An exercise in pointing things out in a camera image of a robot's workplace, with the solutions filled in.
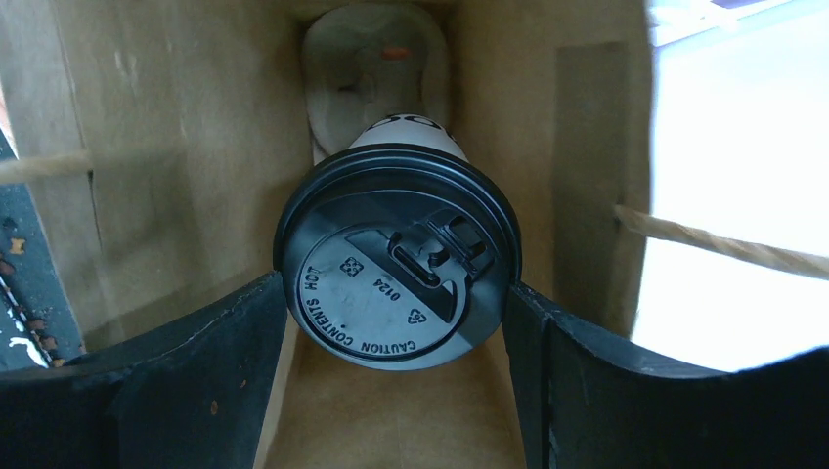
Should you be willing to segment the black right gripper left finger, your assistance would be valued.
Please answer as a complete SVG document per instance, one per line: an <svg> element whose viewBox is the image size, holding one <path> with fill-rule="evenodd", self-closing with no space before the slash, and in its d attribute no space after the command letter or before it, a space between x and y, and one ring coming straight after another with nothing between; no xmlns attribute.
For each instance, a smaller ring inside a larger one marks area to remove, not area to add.
<svg viewBox="0 0 829 469"><path fill-rule="evenodd" d="M250 468L286 326L283 280L57 368L1 376L5 468Z"/></svg>

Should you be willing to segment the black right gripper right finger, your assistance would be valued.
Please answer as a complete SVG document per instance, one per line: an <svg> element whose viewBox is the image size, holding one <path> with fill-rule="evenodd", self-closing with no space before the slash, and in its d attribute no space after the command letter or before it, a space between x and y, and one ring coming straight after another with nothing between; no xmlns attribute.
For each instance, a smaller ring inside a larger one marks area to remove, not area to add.
<svg viewBox="0 0 829 469"><path fill-rule="evenodd" d="M523 283L503 334L530 468L824 468L828 351L738 372L645 349Z"/></svg>

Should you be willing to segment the black plastic cup lid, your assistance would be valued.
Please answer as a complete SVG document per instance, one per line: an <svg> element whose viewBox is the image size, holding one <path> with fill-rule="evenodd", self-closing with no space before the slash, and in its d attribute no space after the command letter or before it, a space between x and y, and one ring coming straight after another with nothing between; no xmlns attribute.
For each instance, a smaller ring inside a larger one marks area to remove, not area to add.
<svg viewBox="0 0 829 469"><path fill-rule="evenodd" d="M357 365L456 360L500 327L521 274L515 212L463 159L408 144L342 151L284 206L273 265L299 326Z"/></svg>

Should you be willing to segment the green paper bag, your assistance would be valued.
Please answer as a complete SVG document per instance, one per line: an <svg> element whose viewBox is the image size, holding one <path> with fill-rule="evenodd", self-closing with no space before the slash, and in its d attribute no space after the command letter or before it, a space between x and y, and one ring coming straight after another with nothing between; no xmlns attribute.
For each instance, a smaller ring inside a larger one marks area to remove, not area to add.
<svg viewBox="0 0 829 469"><path fill-rule="evenodd" d="M79 357L283 279L277 225L318 165L302 42L324 13L369 2L417 5L443 31L447 129L519 224L512 285L631 341L646 240L686 236L650 214L647 2L5 1L17 153L1 186L30 190ZM456 360L385 371L286 313L250 468L530 468L504 317Z"/></svg>

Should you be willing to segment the white paper cup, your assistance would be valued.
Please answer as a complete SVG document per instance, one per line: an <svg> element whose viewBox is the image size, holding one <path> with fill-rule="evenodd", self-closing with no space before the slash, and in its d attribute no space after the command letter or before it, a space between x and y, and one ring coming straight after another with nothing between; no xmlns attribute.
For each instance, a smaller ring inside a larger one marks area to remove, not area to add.
<svg viewBox="0 0 829 469"><path fill-rule="evenodd" d="M364 130L348 147L369 145L411 145L436 149L468 161L451 132L435 120L413 113L385 117Z"/></svg>

